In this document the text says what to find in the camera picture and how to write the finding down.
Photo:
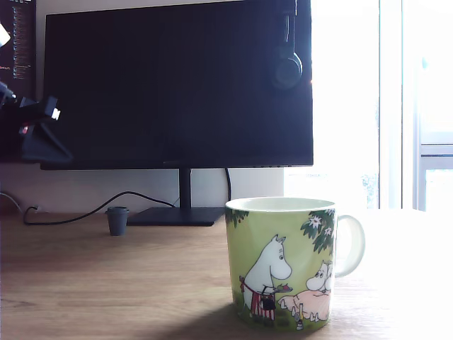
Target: white flower illustration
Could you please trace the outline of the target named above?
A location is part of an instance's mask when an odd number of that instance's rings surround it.
[[[321,225],[321,218],[318,216],[315,216],[310,219],[310,226],[313,227],[313,229],[318,228]]]

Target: headphone ear cup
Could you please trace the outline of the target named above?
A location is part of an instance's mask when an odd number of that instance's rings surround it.
[[[299,83],[301,77],[302,62],[296,53],[289,58],[278,60],[274,74],[275,86],[278,89],[292,89]]]

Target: moomintroll illustration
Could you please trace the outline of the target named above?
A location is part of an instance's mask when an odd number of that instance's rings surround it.
[[[332,290],[332,262],[322,261],[316,275],[306,282],[308,290],[297,295],[287,295],[278,300],[280,307],[291,311],[297,329],[304,328],[303,319],[313,322],[326,321]]]
[[[250,317],[257,315],[263,319],[275,319],[275,293],[272,278],[286,280],[291,276],[292,269],[285,260],[283,242],[286,237],[275,235],[264,247],[258,260],[255,262],[246,277],[239,277],[243,293],[244,312],[246,306],[250,310]]]

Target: green mug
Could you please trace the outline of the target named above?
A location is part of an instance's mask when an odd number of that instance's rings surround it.
[[[233,301],[245,322],[283,331],[313,331],[331,314],[334,278],[353,272],[365,252],[359,221],[334,203],[306,198],[244,198],[226,204]],[[335,268],[337,223],[351,250]]]

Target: monitor base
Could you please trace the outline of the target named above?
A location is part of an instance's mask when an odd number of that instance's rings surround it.
[[[127,219],[127,225],[211,227],[224,208],[150,208]]]

